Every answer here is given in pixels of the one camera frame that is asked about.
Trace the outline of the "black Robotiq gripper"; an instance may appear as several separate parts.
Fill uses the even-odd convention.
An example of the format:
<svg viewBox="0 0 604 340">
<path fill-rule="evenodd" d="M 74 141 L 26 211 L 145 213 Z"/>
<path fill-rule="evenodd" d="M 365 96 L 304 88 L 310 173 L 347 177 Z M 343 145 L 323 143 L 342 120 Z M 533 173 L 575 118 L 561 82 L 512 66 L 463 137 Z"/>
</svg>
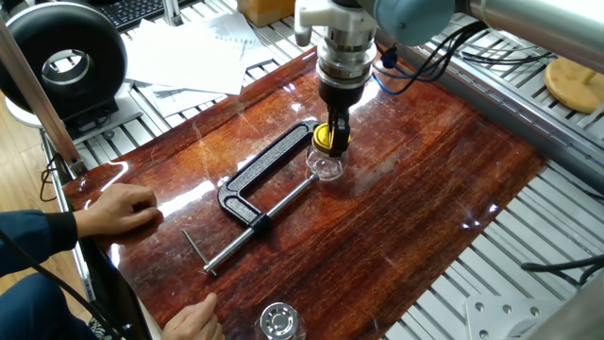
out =
<svg viewBox="0 0 604 340">
<path fill-rule="evenodd" d="M 349 145 L 349 108 L 361 100 L 364 86 L 341 89 L 319 81 L 319 95 L 328 108 L 329 156 L 338 158 Z"/>
</svg>

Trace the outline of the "person's left hand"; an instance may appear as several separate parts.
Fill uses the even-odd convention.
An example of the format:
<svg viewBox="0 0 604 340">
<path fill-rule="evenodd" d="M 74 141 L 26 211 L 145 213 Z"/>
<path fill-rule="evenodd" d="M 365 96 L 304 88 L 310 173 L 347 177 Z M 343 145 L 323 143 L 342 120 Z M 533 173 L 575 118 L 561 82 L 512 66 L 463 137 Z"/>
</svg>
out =
<svg viewBox="0 0 604 340">
<path fill-rule="evenodd" d="M 79 238 L 117 235 L 140 227 L 156 227 L 163 221 L 157 198 L 148 188 L 112 184 L 85 210 L 74 213 Z"/>
</svg>

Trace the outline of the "person's right hand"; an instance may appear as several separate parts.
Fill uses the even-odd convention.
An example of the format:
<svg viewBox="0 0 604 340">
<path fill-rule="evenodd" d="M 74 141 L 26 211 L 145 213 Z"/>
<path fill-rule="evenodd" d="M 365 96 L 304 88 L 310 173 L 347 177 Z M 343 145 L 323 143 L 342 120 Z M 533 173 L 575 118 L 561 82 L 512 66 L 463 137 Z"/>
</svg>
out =
<svg viewBox="0 0 604 340">
<path fill-rule="evenodd" d="M 225 340 L 223 326 L 215 313 L 217 295 L 210 293 L 176 314 L 162 330 L 162 340 Z"/>
</svg>

